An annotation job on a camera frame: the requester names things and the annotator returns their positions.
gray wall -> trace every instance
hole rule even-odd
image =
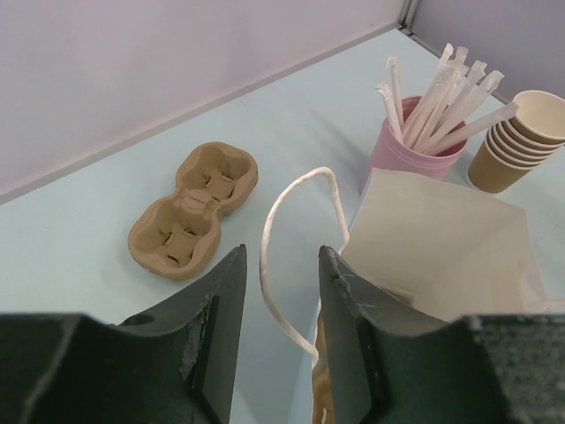
[[[0,1],[0,197],[394,24],[401,8],[402,0]]]
[[[538,89],[565,97],[565,0],[421,0],[412,31],[431,50],[446,42],[505,74],[509,100]]]

molded pulp cup carrier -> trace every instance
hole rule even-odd
[[[177,171],[175,192],[133,225],[133,259],[173,280],[198,274],[220,243],[220,218],[244,203],[257,180],[257,163],[245,151],[220,142],[195,148]]]

stacked paper cup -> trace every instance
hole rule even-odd
[[[499,193],[565,144],[565,101],[543,91],[514,98],[515,117],[492,126],[468,172],[471,186]]]

black object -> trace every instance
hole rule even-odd
[[[565,422],[565,316],[441,322],[330,247],[320,293],[336,424]]]
[[[246,274],[240,246],[119,326],[0,316],[0,423],[227,424]]]

light blue table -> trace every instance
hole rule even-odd
[[[247,295],[232,407],[233,424],[307,423],[309,359],[279,330],[263,304],[258,262],[262,226],[275,197],[296,177],[334,170],[345,213],[380,124],[373,87],[399,56],[406,95],[421,94],[437,59],[397,31],[211,110],[83,170],[0,206],[0,311],[81,311],[121,322],[180,290],[130,257],[126,237],[147,206],[172,193],[181,162],[200,143],[222,140],[251,153],[260,181],[247,203],[222,221],[211,268],[233,246],[249,255]],[[481,114],[499,106],[489,99]],[[463,183],[481,137],[449,180]],[[499,197],[529,211],[532,242],[548,294],[565,298],[564,152]],[[323,178],[301,186],[275,220],[270,245],[275,299],[303,334],[312,331],[320,245],[339,247],[340,231]]]

